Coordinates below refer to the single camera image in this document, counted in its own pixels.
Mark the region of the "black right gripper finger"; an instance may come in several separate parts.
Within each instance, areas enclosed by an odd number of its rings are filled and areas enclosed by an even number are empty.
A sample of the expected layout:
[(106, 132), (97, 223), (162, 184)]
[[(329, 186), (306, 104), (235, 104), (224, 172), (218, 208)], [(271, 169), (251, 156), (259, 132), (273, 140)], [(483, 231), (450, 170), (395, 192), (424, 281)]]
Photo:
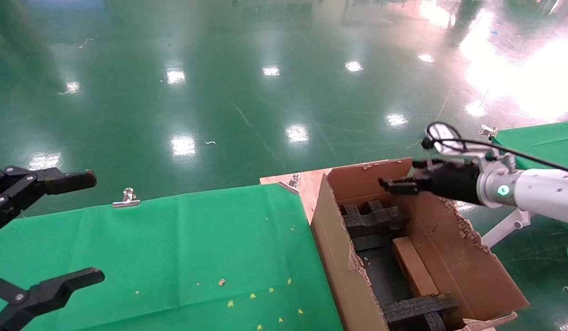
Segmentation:
[(419, 182), (414, 177), (404, 177), (397, 180), (379, 178), (379, 184), (392, 195), (416, 195), (422, 191)]

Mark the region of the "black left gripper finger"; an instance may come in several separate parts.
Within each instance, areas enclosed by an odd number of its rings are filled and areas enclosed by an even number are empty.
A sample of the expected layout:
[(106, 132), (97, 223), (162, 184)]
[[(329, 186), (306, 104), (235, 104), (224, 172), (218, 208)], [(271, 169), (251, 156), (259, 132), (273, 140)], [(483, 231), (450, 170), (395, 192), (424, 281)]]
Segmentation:
[(74, 291), (104, 279), (102, 270), (82, 269), (25, 290), (0, 277), (0, 299), (7, 303), (0, 311), (0, 331), (21, 331), (36, 317), (65, 307)]
[(0, 229), (31, 207), (44, 195), (58, 195), (95, 187), (95, 174), (61, 172), (56, 167), (28, 170), (7, 167), (0, 170)]

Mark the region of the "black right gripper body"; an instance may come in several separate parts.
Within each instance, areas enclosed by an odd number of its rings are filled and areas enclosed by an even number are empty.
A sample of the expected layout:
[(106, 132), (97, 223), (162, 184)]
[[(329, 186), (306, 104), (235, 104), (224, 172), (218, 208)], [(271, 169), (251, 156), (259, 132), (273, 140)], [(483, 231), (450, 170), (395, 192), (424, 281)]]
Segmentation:
[(419, 190), (434, 195), (481, 205), (477, 193), (480, 170), (474, 164), (445, 162), (419, 170)]

